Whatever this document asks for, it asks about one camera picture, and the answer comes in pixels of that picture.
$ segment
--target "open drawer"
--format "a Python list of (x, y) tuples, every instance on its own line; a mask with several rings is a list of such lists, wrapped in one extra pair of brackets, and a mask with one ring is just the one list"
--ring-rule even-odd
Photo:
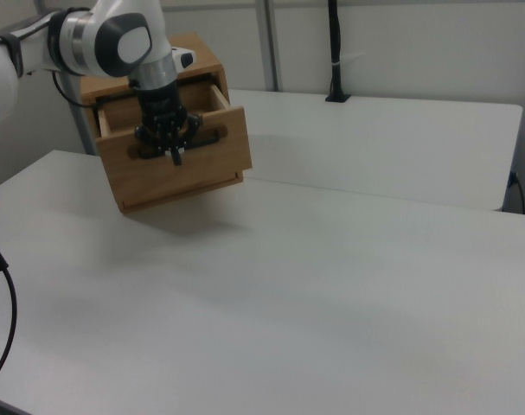
[(243, 108), (232, 108), (210, 80), (180, 86), (179, 92), (189, 113), (202, 117), (194, 141), (216, 131), (220, 135), (215, 144), (186, 150), (182, 166), (175, 166), (170, 156), (149, 160), (139, 156), (142, 144), (134, 131), (141, 125), (141, 110), (135, 97), (99, 106), (97, 147), (123, 213), (242, 182), (243, 170), (252, 168)]

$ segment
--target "table surface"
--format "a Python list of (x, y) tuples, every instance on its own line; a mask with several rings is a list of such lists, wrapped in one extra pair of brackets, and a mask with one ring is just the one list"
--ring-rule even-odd
[[(34, 415), (525, 414), (525, 216), (247, 178), (124, 217), (54, 152), (0, 247)], [(9, 319), (0, 276), (0, 350)]]
[(502, 207), (517, 105), (230, 91), (243, 105), (247, 177), (466, 208)]

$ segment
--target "drawer handle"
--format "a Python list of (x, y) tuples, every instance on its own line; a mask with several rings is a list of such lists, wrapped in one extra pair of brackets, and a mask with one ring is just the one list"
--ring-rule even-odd
[(181, 166), (182, 157), (180, 154), (180, 149), (193, 150), (210, 144), (216, 144), (220, 141), (221, 136), (218, 130), (214, 130), (214, 135), (209, 139), (194, 141), (195, 136), (201, 126), (202, 118), (198, 115), (189, 114), (187, 116), (187, 130), (183, 134), (179, 134), (178, 131), (172, 131), (170, 138), (160, 140), (154, 138), (141, 125), (135, 130), (135, 137), (147, 144), (149, 147), (140, 148), (139, 156), (145, 160), (149, 160), (151, 158), (165, 156), (166, 151), (169, 151), (175, 166)]

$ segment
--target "wall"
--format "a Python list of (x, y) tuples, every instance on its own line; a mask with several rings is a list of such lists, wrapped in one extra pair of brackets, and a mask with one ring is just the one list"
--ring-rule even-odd
[[(0, 28), (35, 14), (32, 0), (0, 0)], [(74, 119), (49, 73), (26, 76), (15, 113), (0, 124), (0, 184), (54, 149), (83, 151)]]
[[(345, 6), (339, 14), (343, 53), (363, 53), (343, 64), (347, 92), (523, 106), (514, 168), (525, 189), (525, 3)], [(284, 90), (326, 93), (327, 8), (278, 6), (276, 32)], [(517, 196), (513, 188), (510, 211), (521, 209)]]

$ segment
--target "white wall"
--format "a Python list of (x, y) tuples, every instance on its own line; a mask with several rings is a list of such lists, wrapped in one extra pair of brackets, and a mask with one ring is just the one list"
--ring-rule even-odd
[[(343, 53), (364, 53), (343, 65), (349, 93), (522, 105), (515, 168), (525, 189), (525, 3), (349, 6), (339, 14)], [(327, 8), (278, 8), (276, 25), (284, 89), (326, 93)], [(509, 208), (519, 212), (516, 196), (514, 188)]]
[(212, 49), (234, 89), (266, 90), (255, 9), (168, 12), (170, 34), (195, 31)]
[[(32, 0), (0, 0), (0, 28), (35, 14)], [(83, 151), (70, 109), (49, 73), (25, 76), (16, 112), (0, 124), (0, 184), (55, 149)]]

